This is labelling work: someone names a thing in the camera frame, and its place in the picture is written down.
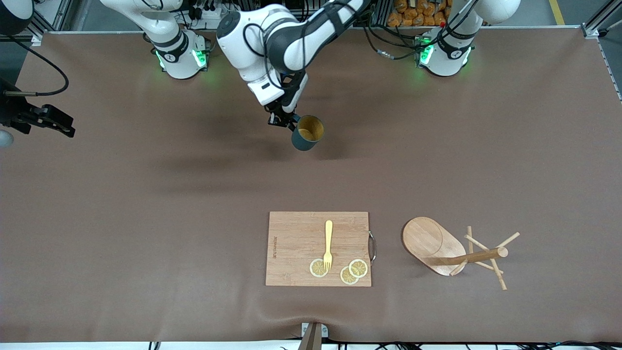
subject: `metal handle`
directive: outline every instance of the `metal handle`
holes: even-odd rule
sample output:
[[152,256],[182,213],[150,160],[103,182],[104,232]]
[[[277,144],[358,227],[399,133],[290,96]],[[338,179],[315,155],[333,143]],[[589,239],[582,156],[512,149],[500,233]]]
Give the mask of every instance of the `metal handle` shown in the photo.
[[369,239],[371,239],[371,246],[372,246],[373,252],[374,252],[373,256],[369,260],[369,265],[373,266],[374,265],[374,260],[376,259],[376,239],[374,238],[374,235],[371,234],[371,231],[368,231],[368,232],[369,232]]

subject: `wooden stand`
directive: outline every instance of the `wooden stand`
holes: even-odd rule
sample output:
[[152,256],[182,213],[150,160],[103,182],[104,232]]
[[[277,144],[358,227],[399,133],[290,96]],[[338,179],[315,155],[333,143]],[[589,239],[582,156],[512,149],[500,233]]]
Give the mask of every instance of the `wooden stand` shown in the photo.
[[[501,289],[508,290],[503,280],[503,271],[499,270],[496,259],[508,256],[508,250],[505,246],[519,235],[520,233],[516,232],[495,248],[488,249],[473,238],[471,227],[468,226],[465,236],[469,241],[467,254],[462,244],[438,222],[428,217],[416,217],[404,227],[402,242],[408,252],[440,275],[455,276],[468,263],[475,263],[494,271],[501,284]],[[482,251],[473,252],[473,244],[481,248]],[[492,266],[483,263],[484,260],[490,260]]]

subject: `power strip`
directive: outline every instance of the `power strip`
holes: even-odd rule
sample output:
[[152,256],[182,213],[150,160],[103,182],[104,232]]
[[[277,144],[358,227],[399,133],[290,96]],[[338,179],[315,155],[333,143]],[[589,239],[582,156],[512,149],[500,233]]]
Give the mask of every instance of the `power strip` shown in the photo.
[[[186,21],[189,22],[188,29],[195,30],[208,30],[208,29],[217,29],[220,24],[220,20],[224,18],[227,13],[237,11],[239,8],[237,6],[225,5],[225,4],[216,4],[216,9],[214,11],[206,11],[202,10],[201,19],[195,19],[191,21],[188,16],[188,11],[183,11],[183,14],[186,18]],[[177,16],[177,22],[183,24],[182,16]]]

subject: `yellow fork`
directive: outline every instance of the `yellow fork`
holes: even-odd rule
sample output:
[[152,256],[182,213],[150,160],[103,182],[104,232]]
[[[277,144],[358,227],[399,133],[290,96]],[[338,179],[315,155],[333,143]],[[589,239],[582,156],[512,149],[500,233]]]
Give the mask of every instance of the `yellow fork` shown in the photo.
[[333,238],[333,222],[326,220],[326,252],[324,253],[324,270],[330,271],[333,265],[333,255],[330,253],[330,241]]

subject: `mug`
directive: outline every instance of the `mug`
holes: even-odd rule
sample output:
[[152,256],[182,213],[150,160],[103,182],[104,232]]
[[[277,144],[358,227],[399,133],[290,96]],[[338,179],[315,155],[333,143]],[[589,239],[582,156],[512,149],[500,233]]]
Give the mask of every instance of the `mug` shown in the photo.
[[298,124],[292,132],[292,144],[299,151],[308,151],[324,136],[324,124],[312,115],[294,115],[294,119]]

